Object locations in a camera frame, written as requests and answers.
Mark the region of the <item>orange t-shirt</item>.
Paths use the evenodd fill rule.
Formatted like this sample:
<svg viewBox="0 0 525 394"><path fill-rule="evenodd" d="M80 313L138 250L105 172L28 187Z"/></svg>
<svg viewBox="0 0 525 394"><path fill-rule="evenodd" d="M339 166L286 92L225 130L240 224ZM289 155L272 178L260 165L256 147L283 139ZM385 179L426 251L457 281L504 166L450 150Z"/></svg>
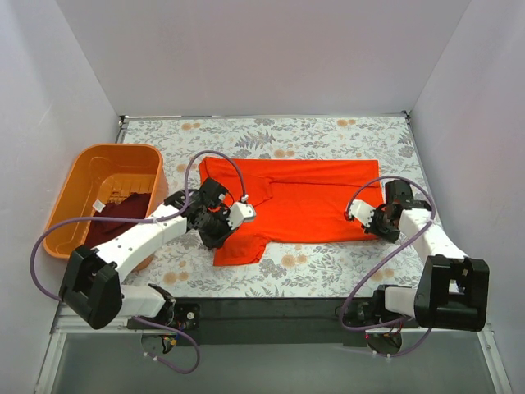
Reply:
<svg viewBox="0 0 525 394"><path fill-rule="evenodd" d="M256 211L253 222L230 236L214 256L217 266L257 263L267 244L367 241L371 235L345 217L357 195L372 207L383 202L376 160L238 159L206 157L202 179L225 186L231 203L247 194Z"/></svg>

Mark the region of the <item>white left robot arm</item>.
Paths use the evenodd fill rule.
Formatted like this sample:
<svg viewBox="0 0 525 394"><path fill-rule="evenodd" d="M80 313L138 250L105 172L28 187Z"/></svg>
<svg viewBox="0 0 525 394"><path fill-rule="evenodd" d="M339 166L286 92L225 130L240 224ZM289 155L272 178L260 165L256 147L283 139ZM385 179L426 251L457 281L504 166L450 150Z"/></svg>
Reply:
<svg viewBox="0 0 525 394"><path fill-rule="evenodd" d="M91 328L106 327L115 318L140 317L156 328L176 324L176 299L158 285L127 286L123 281L146 258L189 231L196 231L209 249L222 247L239 227L255 217L241 200L226 205L227 189L207 178L197 190L167 197L144 223L70 255L59 298Z"/></svg>

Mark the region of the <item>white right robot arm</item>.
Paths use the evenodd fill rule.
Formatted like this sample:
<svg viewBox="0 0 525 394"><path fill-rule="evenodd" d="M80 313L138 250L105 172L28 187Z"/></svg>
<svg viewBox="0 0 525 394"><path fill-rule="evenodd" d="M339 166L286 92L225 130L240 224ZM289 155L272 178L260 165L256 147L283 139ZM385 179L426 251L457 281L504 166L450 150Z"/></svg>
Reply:
<svg viewBox="0 0 525 394"><path fill-rule="evenodd" d="M356 199L348 213L362 229L385 241L401 235L424 263L414 288L381 285L373 295L372 319L390 326L399 317L413 318L425 328L479 332L486 324L490 269L457 247L431 218L427 201L415 199L411 185L396 179L385 184L386 200L377 207Z"/></svg>

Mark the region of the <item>floral patterned table mat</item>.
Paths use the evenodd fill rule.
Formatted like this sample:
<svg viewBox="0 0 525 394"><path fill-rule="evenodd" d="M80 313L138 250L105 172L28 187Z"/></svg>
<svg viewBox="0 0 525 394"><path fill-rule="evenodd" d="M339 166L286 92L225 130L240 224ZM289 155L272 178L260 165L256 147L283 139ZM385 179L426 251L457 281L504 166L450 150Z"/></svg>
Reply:
<svg viewBox="0 0 525 394"><path fill-rule="evenodd" d="M131 118L118 141L156 147L173 192L185 178L198 184L196 153L205 149L232 158L375 159L384 175L425 182L405 116ZM345 297L352 290L369 296L383 283L417 285L423 265L413 248L381 265L393 249L384 241L273 243L258 263L216 267L212 251L189 233L161 248L126 283L157 284L177 297Z"/></svg>

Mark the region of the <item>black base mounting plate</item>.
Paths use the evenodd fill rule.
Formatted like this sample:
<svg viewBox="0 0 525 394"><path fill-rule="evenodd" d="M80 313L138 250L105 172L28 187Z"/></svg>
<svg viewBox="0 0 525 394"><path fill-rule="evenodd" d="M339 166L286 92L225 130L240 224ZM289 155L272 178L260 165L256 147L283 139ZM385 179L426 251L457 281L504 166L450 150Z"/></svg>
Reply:
<svg viewBox="0 0 525 394"><path fill-rule="evenodd" d="M342 298L179 298L171 326L200 345L332 343L365 348L364 332L345 331Z"/></svg>

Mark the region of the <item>orange plastic basket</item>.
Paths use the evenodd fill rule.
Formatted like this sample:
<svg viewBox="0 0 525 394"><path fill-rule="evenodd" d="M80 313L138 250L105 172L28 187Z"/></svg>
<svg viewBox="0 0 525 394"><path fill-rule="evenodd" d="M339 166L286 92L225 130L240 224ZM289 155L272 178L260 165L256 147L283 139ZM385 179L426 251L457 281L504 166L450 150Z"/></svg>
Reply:
<svg viewBox="0 0 525 394"><path fill-rule="evenodd" d="M146 218L167 195L159 150L145 144L94 145L74 161L48 226L89 216ZM75 222L53 231L43 247L55 258L68 259L76 247L95 247L133 226L128 222Z"/></svg>

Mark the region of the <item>aluminium frame rail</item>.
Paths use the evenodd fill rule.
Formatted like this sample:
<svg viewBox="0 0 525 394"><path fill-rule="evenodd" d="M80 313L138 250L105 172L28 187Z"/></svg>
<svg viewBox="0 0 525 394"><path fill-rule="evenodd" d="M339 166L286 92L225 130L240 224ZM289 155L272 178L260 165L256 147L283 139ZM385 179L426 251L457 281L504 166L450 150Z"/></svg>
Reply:
<svg viewBox="0 0 525 394"><path fill-rule="evenodd" d="M344 331L337 299L201 300L194 350L120 318L100 331L59 312L38 393L510 393L493 332L413 323L387 342ZM370 345L404 350L383 358ZM171 370L170 364L176 365Z"/></svg>

